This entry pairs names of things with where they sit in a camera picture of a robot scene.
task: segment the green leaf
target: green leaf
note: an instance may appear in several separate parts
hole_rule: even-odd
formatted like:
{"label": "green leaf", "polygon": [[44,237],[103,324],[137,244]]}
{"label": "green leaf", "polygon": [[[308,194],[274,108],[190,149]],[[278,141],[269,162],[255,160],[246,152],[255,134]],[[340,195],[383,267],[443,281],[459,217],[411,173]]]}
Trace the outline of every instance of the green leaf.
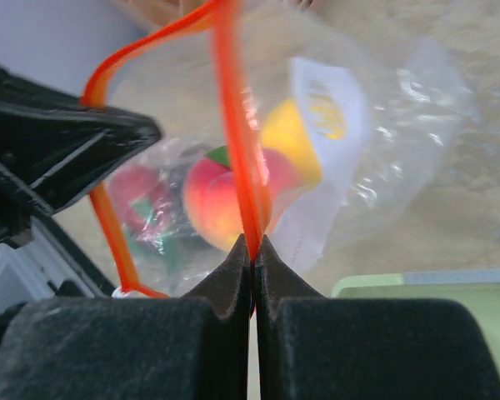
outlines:
{"label": "green leaf", "polygon": [[228,148],[226,146],[214,148],[211,152],[206,154],[206,157],[217,164],[221,164],[231,169]]}

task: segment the fake peach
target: fake peach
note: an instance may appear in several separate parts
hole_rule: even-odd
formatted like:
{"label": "fake peach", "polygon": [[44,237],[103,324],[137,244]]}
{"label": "fake peach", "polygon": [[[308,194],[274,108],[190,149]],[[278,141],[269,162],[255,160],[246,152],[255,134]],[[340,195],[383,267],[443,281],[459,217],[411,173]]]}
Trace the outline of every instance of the fake peach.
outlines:
{"label": "fake peach", "polygon": [[[276,206],[267,228],[269,233],[281,215],[278,199],[284,193],[289,198],[288,194],[299,188],[302,181],[294,166],[280,152],[264,148],[263,156],[269,173],[272,205]],[[292,200],[282,198],[280,208],[285,208]],[[227,157],[225,162],[219,162],[206,156],[192,166],[183,189],[183,205],[196,231],[216,248],[228,252],[243,233],[233,171]]]}

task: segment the red toy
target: red toy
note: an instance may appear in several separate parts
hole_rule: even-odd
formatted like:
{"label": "red toy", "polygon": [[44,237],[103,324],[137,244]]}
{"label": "red toy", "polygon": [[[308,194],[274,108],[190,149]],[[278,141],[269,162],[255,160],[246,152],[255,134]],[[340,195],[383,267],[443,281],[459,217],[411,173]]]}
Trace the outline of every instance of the red toy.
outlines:
{"label": "red toy", "polygon": [[120,221],[134,237],[153,239],[170,227],[172,195],[156,171],[136,163],[121,167],[108,191]]}

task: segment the paper label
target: paper label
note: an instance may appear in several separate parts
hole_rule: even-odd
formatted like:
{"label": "paper label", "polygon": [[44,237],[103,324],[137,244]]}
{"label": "paper label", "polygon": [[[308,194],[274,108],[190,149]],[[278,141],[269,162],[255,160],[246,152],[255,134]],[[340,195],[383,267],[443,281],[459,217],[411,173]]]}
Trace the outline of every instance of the paper label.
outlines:
{"label": "paper label", "polygon": [[297,271],[321,256],[370,137],[365,97],[345,68],[295,57],[292,95],[322,167],[322,181],[283,212],[271,239]]}

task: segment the light green box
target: light green box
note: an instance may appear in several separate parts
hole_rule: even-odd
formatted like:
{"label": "light green box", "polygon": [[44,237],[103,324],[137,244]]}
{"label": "light green box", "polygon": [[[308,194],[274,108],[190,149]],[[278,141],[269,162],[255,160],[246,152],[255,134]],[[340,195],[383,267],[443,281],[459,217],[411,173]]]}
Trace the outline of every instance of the light green box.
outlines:
{"label": "light green box", "polygon": [[443,298],[476,318],[500,372],[500,268],[346,277],[335,298]]}

